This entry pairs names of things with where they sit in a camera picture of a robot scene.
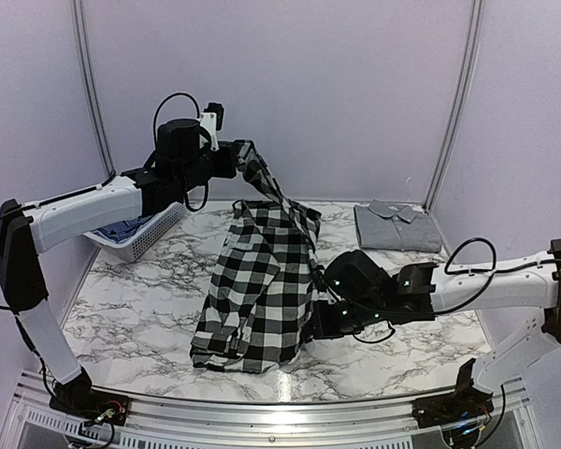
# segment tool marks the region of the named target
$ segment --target marble surface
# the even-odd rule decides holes
[[[188,214],[138,261],[101,252],[65,323],[96,384],[177,398],[320,401],[383,397],[448,386],[459,366],[489,351],[474,312],[396,327],[387,342],[313,341],[291,364],[264,374],[194,369],[190,341],[231,219],[230,202]],[[323,214],[317,253],[327,265],[357,248],[353,203],[307,203]],[[390,274],[428,253],[368,252]],[[374,340],[384,324],[361,338]]]

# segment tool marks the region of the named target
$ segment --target metal frame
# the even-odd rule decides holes
[[[75,39],[77,41],[77,55],[83,77],[83,87],[85,88],[85,97],[90,110],[93,131],[97,140],[98,150],[102,159],[102,165],[107,176],[115,173],[112,154],[108,145],[108,138],[104,121],[102,120],[102,112],[97,98],[97,91],[94,82],[94,70],[92,68],[92,58],[90,55],[90,45],[87,37],[87,26],[85,21],[85,6],[82,0],[71,0],[71,9],[73,13],[73,27],[75,31]]]
[[[469,88],[471,86],[471,80],[476,66],[476,59],[478,57],[483,12],[484,0],[472,0],[472,7],[469,15],[469,26],[467,29],[466,49],[464,51],[464,59],[459,72],[457,90],[455,91],[455,98],[453,100],[453,106],[451,108],[451,115],[445,131],[445,136],[440,147],[437,166],[435,167],[434,174],[432,175],[432,181],[430,182],[430,187],[428,188],[428,193],[426,194],[424,201],[424,208],[427,211],[432,211],[437,202],[440,186],[442,185],[442,181],[445,177],[447,165],[451,159],[455,140],[457,139],[464,105],[468,99]]]
[[[388,442],[406,442],[413,435],[438,431],[437,427],[417,427],[411,417],[411,403],[421,396],[448,391],[451,389],[389,398],[291,404],[214,402],[125,392],[131,398],[129,416],[125,427],[117,429],[116,444],[112,447],[147,448],[149,442],[155,441],[165,442],[169,448],[176,444],[195,449],[382,447]],[[531,413],[526,411],[529,399],[522,381],[508,382],[506,391],[507,411],[515,411],[525,449],[537,449]],[[24,371],[2,429],[0,449],[17,447],[22,428],[29,422],[30,410],[47,415],[48,421],[51,418],[67,423],[72,430],[69,435],[74,435],[80,420],[51,410],[49,401],[41,376]],[[500,412],[501,396],[495,395],[494,403]],[[54,422],[48,425],[60,426]]]

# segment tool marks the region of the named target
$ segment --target white basket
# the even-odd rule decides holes
[[[134,262],[146,252],[163,234],[170,229],[185,213],[185,208],[180,203],[173,203],[166,210],[157,213],[141,226],[141,229],[123,243],[115,243],[93,232],[83,234],[104,251],[117,256],[124,262]]]

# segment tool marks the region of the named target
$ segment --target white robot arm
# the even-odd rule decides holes
[[[493,263],[454,266],[459,251],[478,240],[491,247]],[[335,259],[326,269],[324,281],[336,301],[315,304],[314,339],[357,334],[384,320],[403,325],[455,311],[536,309],[489,354],[464,364],[452,393],[414,400],[412,414],[420,427],[492,412],[492,396],[501,385],[561,347],[561,239],[552,240],[548,251],[501,262],[496,261],[492,243],[471,239],[447,264],[410,265],[393,277],[358,250]],[[459,436],[462,441],[453,447],[469,447],[466,444],[474,441],[473,433]]]
[[[234,178],[237,155],[252,146],[243,140],[222,142],[222,105],[210,104],[199,120],[177,119],[158,129],[158,140],[146,164],[102,184],[43,201],[19,204],[11,199],[0,209],[0,286],[23,339],[40,356],[58,384],[50,404],[82,414],[116,400],[128,400],[92,389],[48,305],[48,291],[38,255],[57,244],[105,225],[185,203],[188,192],[211,178]],[[116,424],[123,424],[120,413]]]

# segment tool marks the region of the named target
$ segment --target folded shirt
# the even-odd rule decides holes
[[[355,206],[355,227],[363,249],[439,253],[442,239],[431,217],[410,206],[374,200]]]
[[[133,237],[146,224],[153,215],[147,217],[136,218],[134,220],[125,220],[114,224],[108,224],[93,231],[96,236],[102,239],[113,241],[114,243],[125,243]]]

